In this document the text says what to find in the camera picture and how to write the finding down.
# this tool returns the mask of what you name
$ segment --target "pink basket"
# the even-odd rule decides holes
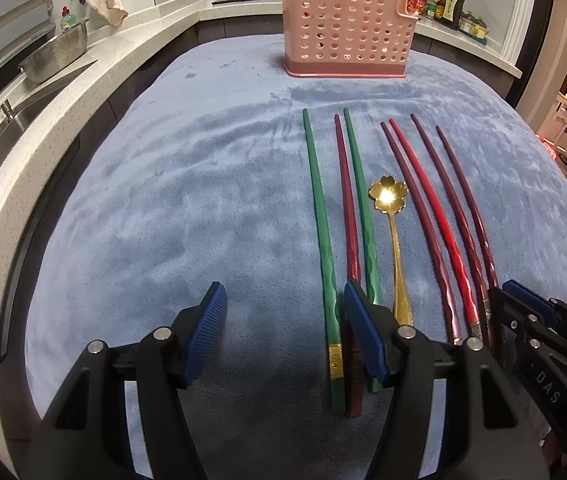
[[[283,65],[298,77],[404,77],[407,0],[283,0]]]

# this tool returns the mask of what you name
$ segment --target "metal screw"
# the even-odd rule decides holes
[[[466,341],[466,345],[468,345],[468,348],[474,350],[475,352],[478,352],[483,348],[483,343],[481,342],[481,339],[477,339],[476,337],[470,337]]]
[[[172,330],[170,330],[167,326],[160,326],[155,332],[152,333],[152,336],[159,340],[165,341],[172,335]]]
[[[397,329],[397,333],[404,339],[412,339],[417,335],[417,330],[412,328],[410,325],[401,325]]]
[[[100,351],[104,349],[104,342],[100,341],[99,339],[95,339],[88,343],[86,350],[88,350],[91,354],[98,354]]]

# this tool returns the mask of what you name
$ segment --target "white countertop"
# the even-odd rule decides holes
[[[281,14],[281,2],[251,2],[212,6],[215,0],[173,0],[129,16],[122,27],[90,35],[86,55],[63,73],[35,87],[17,78],[0,97],[14,106],[80,66],[91,64],[71,82],[25,131],[0,167],[0,311],[4,284],[22,231],[54,168],[97,108],[142,63],[201,20]],[[423,20],[416,32],[449,43],[519,77],[514,66],[490,48],[438,23]],[[0,421],[0,459],[12,467]]]

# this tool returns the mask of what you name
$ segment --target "dark red chopstick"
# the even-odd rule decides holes
[[[337,134],[337,150],[339,151],[339,168],[341,170],[341,191],[343,197],[343,221],[345,222],[345,248],[347,257],[347,277],[349,280],[361,282],[361,266],[359,265],[359,237],[355,219],[355,201],[353,187],[350,183],[348,158],[345,154],[343,130],[339,115],[335,115],[335,133]],[[363,364],[361,351],[350,323],[347,326],[345,341],[347,344],[347,402],[345,413],[355,417],[361,415],[363,404]]]
[[[459,252],[457,241],[454,239],[454,235],[452,234],[450,224],[445,217],[443,208],[441,208],[441,203],[439,202],[439,199],[435,194],[435,190],[433,189],[432,184],[430,184],[430,181],[428,180],[428,176],[425,174],[425,171],[421,167],[421,163],[419,162],[417,155],[415,155],[415,152],[412,151],[410,144],[407,142],[406,137],[404,136],[399,125],[394,121],[394,119],[390,120],[390,126],[392,126],[392,129],[395,130],[397,138],[399,139],[401,146],[403,146],[403,149],[406,152],[407,158],[409,158],[412,167],[417,173],[417,178],[419,179],[419,182],[423,187],[423,191],[428,198],[428,202],[430,202],[430,207],[435,213],[435,218],[437,224],[439,225],[439,230],[441,231],[441,235],[443,236],[446,248],[448,249],[448,253],[450,254],[454,275],[457,278],[457,285],[459,286],[461,300],[463,301],[463,308],[466,313],[466,321],[470,326],[470,334],[473,337],[483,339],[481,335],[481,326],[479,324],[479,311],[477,309],[477,303],[472,297],[472,292],[470,290],[470,280],[468,279],[468,274],[466,273],[466,267],[463,264],[463,259],[461,257],[461,253]]]
[[[459,232],[461,233],[461,239],[463,240],[466,255],[468,256],[468,263],[470,264],[470,275],[472,276],[472,281],[475,284],[477,299],[485,309],[486,319],[490,319],[490,306],[487,298],[486,280],[484,279],[483,272],[481,271],[481,261],[477,256],[477,248],[475,247],[475,241],[473,240],[472,234],[470,233],[470,227],[468,226],[466,214],[463,212],[463,208],[461,207],[461,202],[459,202],[457,192],[454,190],[454,186],[452,185],[450,177],[448,176],[448,172],[441,163],[441,159],[439,158],[439,155],[436,152],[433,143],[427,136],[425,130],[423,129],[423,126],[419,122],[419,119],[417,119],[417,116],[410,114],[410,117],[415,123],[417,131],[419,132],[419,135],[421,136],[421,139],[425,144],[425,148],[435,165],[437,173],[439,174],[439,179],[441,179],[446,196],[448,197],[448,202],[452,206],[452,211],[454,212],[454,217],[457,221],[457,227],[459,229]],[[494,351],[492,341],[493,338],[491,337],[491,333],[488,331],[487,326],[484,326],[483,329],[484,340],[488,343],[490,349]]]
[[[449,340],[451,340],[454,344],[460,344],[462,340],[461,323],[459,322],[457,307],[455,306],[454,296],[452,295],[452,286],[450,284],[450,278],[448,277],[448,269],[446,269],[443,257],[441,256],[441,247],[439,247],[439,240],[435,234],[435,228],[433,227],[432,220],[430,219],[430,214],[423,202],[419,186],[417,186],[417,183],[415,182],[415,179],[412,176],[412,173],[407,166],[406,160],[403,158],[401,150],[395,142],[395,139],[392,138],[392,134],[390,133],[388,126],[386,126],[385,123],[381,123],[381,127],[383,132],[386,134],[388,143],[390,144],[390,149],[399,163],[399,168],[406,180],[407,188],[412,197],[412,201],[415,203],[419,220],[423,226],[425,241],[428,244],[428,250],[430,250],[430,256],[433,259],[433,267],[435,268],[437,282],[439,283],[439,289],[441,290],[443,313],[448,325]]]
[[[479,208],[477,208],[475,198],[472,195],[470,186],[468,185],[468,181],[466,180],[466,176],[463,174],[463,170],[459,165],[459,161],[452,151],[452,147],[448,142],[448,139],[446,139],[443,130],[439,126],[437,126],[437,133],[439,134],[439,138],[441,139],[441,143],[443,144],[445,152],[448,154],[448,159],[450,159],[454,173],[457,174],[457,179],[461,184],[461,189],[463,191],[464,197],[466,198],[468,208],[470,208],[470,214],[472,215],[472,221],[475,224],[477,236],[479,237],[479,244],[481,245],[481,252],[483,253],[484,257],[487,282],[489,283],[490,288],[499,286],[499,280],[497,280],[497,272],[495,270],[495,261],[492,257],[492,252],[490,251],[490,243],[487,241],[486,228],[484,228],[483,221],[481,220],[481,215],[479,214]]]

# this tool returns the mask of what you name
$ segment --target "gold spoon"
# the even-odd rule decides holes
[[[392,253],[395,259],[395,318],[400,325],[412,325],[412,310],[403,278],[399,233],[395,222],[395,215],[406,206],[406,183],[395,182],[391,176],[382,176],[379,182],[372,184],[369,195],[374,200],[375,209],[385,213],[390,219]]]

